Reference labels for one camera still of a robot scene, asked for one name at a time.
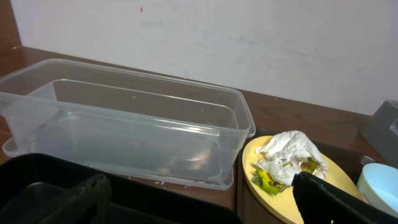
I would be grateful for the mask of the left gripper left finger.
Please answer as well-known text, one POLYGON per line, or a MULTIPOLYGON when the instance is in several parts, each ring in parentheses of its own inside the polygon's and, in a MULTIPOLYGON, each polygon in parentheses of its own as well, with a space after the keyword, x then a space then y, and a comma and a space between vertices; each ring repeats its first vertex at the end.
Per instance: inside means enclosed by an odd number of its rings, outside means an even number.
POLYGON ((96 174, 39 208, 39 223, 104 223, 112 198, 109 179, 96 174))

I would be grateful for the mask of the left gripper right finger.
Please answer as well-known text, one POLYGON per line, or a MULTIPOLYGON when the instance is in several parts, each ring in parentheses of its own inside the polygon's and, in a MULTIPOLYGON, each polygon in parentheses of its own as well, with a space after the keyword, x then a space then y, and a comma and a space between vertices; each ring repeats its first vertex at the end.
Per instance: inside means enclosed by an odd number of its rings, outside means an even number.
POLYGON ((304 223, 397 223, 396 217, 308 172, 296 174, 292 187, 295 203, 304 223))

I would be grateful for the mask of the white tissue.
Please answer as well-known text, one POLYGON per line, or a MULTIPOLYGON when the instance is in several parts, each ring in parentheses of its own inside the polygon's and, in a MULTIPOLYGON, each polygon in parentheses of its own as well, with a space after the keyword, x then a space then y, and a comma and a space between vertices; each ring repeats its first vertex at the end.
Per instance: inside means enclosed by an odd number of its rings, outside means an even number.
POLYGON ((254 165, 282 185, 291 185, 294 175, 303 171, 304 164, 311 162, 315 163, 311 174, 325 179, 328 173, 328 163, 321 152, 301 131, 276 134, 265 146, 256 147, 254 152, 264 156, 254 165))

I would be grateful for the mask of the green yellow snack wrapper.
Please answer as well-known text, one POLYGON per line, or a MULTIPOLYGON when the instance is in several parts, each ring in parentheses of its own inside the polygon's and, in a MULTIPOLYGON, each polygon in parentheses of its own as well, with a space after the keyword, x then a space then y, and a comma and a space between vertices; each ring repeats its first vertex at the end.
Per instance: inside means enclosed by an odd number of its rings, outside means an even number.
POLYGON ((282 170, 279 170, 278 164, 265 159, 255 163, 254 167, 256 171, 252 182, 272 195, 291 187, 295 174, 300 172, 317 174, 320 169, 320 165, 310 157, 306 161, 288 162, 281 166, 282 170))

